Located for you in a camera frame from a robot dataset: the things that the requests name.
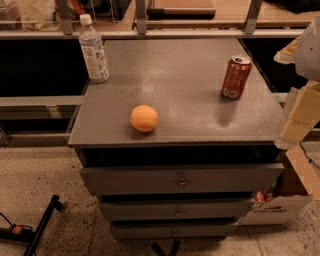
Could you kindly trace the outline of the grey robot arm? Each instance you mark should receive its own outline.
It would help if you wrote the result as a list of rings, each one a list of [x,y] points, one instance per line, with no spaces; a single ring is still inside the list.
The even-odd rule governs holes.
[[[320,17],[278,51],[274,60],[294,64],[296,73],[308,80],[301,89],[291,88],[286,97],[274,143],[287,150],[298,145],[320,121]]]

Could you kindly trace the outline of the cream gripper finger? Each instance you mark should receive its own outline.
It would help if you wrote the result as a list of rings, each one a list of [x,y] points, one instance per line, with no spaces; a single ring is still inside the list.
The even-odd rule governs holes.
[[[320,121],[320,82],[308,82],[301,89],[291,88],[284,105],[279,138],[298,144]]]
[[[294,64],[299,41],[299,37],[291,41],[287,46],[275,54],[273,60],[277,63],[285,65]]]

